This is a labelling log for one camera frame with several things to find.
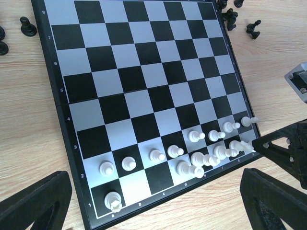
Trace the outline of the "white pawn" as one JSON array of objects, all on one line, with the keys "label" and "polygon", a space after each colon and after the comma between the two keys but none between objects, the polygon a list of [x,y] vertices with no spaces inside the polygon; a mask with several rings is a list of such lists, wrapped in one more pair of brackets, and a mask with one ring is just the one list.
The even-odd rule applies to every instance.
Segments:
[{"label": "white pawn", "polygon": [[122,160],[122,168],[125,170],[125,171],[132,171],[133,169],[136,168],[136,161],[133,157],[131,156],[128,156],[128,157],[125,157],[123,160]]},{"label": "white pawn", "polygon": [[153,149],[150,154],[149,158],[154,163],[159,163],[165,160],[165,155],[158,149]]},{"label": "white pawn", "polygon": [[167,154],[171,158],[176,158],[184,154],[184,150],[177,145],[171,145],[167,148]]},{"label": "white pawn", "polygon": [[189,139],[189,141],[196,143],[199,140],[204,139],[205,136],[206,135],[203,132],[198,132],[196,130],[192,130],[188,134],[188,139]]},{"label": "white pawn", "polygon": [[250,118],[250,117],[245,116],[245,117],[241,118],[241,124],[244,127],[248,127],[251,124],[257,123],[258,121],[259,121],[259,119],[257,117]]},{"label": "white pawn", "polygon": [[234,129],[239,129],[240,127],[241,127],[241,124],[238,122],[234,122],[234,123],[225,122],[223,124],[223,130],[226,133],[231,133]]},{"label": "white pawn", "polygon": [[114,165],[110,161],[103,161],[99,166],[99,171],[105,177],[111,176],[114,172]]},{"label": "white pawn", "polygon": [[218,141],[218,139],[225,138],[226,134],[225,132],[218,132],[216,130],[211,130],[208,134],[208,138],[212,142]]}]

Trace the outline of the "white rook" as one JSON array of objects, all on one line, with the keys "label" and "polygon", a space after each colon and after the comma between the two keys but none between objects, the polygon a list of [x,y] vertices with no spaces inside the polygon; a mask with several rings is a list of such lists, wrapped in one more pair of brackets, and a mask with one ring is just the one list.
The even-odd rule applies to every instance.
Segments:
[{"label": "white rook", "polygon": [[110,209],[113,213],[117,213],[122,209],[122,199],[118,192],[109,192],[104,199],[106,208]]}]

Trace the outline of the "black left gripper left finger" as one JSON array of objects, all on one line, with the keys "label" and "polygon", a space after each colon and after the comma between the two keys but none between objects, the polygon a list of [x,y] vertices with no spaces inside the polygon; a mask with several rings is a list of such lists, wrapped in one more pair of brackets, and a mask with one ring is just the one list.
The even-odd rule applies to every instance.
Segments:
[{"label": "black left gripper left finger", "polygon": [[72,195],[67,171],[56,171],[0,203],[2,230],[60,230]]}]

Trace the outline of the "white bishop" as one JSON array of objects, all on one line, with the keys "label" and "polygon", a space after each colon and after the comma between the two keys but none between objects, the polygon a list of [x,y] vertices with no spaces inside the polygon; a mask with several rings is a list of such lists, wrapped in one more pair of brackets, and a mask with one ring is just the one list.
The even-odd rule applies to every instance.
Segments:
[{"label": "white bishop", "polygon": [[220,159],[223,160],[226,157],[236,157],[239,152],[235,149],[226,149],[224,146],[216,146],[213,150],[214,155]]}]

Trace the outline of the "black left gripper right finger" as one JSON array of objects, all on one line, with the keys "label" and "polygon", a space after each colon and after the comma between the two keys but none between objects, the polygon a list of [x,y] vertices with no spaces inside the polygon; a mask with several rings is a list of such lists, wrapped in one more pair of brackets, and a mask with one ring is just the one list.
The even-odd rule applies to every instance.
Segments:
[{"label": "black left gripper right finger", "polygon": [[245,168],[240,193],[254,230],[307,228],[307,195],[255,168]]}]

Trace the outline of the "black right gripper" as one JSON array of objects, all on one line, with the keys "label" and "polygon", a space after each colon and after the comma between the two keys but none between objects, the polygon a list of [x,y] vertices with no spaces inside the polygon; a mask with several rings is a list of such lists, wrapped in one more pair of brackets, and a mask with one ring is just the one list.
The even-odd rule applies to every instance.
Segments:
[{"label": "black right gripper", "polygon": [[[290,140],[288,148],[273,144],[274,140]],[[299,177],[307,188],[307,120],[294,123],[252,141],[254,150],[273,161],[293,177]]]}]

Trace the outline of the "white knight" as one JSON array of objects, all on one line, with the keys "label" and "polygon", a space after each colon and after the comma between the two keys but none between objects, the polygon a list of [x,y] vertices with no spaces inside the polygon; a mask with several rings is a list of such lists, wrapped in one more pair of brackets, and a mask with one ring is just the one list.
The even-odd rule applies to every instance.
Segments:
[{"label": "white knight", "polygon": [[245,142],[245,141],[233,140],[230,142],[229,148],[234,149],[236,151],[255,152],[251,141]]}]

